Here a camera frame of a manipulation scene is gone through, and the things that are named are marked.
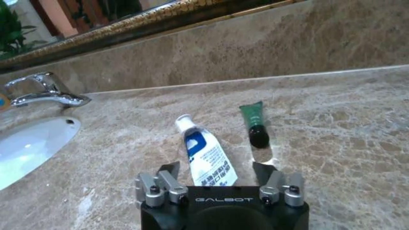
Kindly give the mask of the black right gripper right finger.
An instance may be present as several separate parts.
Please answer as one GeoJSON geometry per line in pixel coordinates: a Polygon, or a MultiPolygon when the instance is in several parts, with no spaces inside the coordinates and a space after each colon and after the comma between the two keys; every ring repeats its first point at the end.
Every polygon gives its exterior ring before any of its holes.
{"type": "Polygon", "coordinates": [[[285,174],[273,165],[253,162],[251,167],[259,184],[258,197],[265,206],[283,200],[289,207],[303,205],[303,177],[299,172],[285,174]]]}

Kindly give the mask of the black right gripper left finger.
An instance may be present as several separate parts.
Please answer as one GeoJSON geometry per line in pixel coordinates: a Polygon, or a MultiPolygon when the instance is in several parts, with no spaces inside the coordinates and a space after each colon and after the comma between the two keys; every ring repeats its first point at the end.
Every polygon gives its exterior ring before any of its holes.
{"type": "Polygon", "coordinates": [[[189,204],[186,186],[178,183],[179,162],[161,165],[154,176],[141,172],[134,179],[135,207],[161,207],[165,201],[178,206],[189,204]]]}

